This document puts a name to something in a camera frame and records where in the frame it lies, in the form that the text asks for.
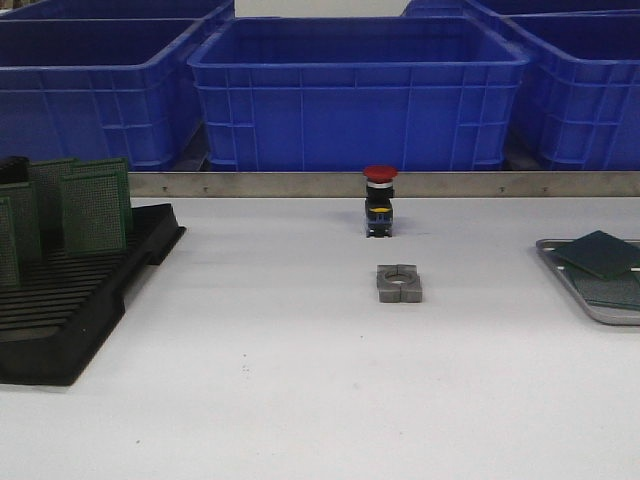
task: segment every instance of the aluminum tray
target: aluminum tray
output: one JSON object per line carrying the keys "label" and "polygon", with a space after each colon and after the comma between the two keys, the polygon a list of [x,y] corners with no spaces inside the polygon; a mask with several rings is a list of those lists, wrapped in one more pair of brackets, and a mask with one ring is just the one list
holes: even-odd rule
{"label": "aluminum tray", "polygon": [[[625,241],[631,245],[640,247],[640,240]],[[538,240],[536,242],[536,249],[542,260],[544,260],[544,263],[546,263],[551,271],[555,273],[562,284],[567,288],[567,290],[569,290],[578,304],[591,318],[607,325],[640,326],[640,311],[589,305],[582,295],[580,295],[565,272],[564,261],[554,255],[551,255],[551,252],[554,249],[570,242],[573,242],[573,240]]]}

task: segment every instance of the white table surface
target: white table surface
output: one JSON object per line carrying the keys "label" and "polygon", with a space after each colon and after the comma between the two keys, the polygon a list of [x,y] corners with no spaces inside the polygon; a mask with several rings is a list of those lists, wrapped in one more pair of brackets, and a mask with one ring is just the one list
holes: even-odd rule
{"label": "white table surface", "polygon": [[[75,385],[0,385],[1,478],[640,478],[640,329],[534,250],[638,238],[640,199],[396,199],[391,239],[362,199],[172,203],[189,231]],[[378,302],[387,263],[424,303]]]}

